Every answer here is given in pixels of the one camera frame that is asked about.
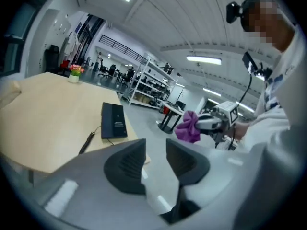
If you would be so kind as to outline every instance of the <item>white sleeve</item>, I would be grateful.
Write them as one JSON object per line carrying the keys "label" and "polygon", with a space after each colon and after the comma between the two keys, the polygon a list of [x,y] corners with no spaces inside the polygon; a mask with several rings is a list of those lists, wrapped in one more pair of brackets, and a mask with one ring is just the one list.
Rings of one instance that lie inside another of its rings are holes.
{"label": "white sleeve", "polygon": [[264,102],[264,90],[263,90],[260,97],[259,97],[257,108],[256,108],[255,113],[254,113],[255,116],[259,116],[260,114],[265,112],[264,103],[265,102]]}

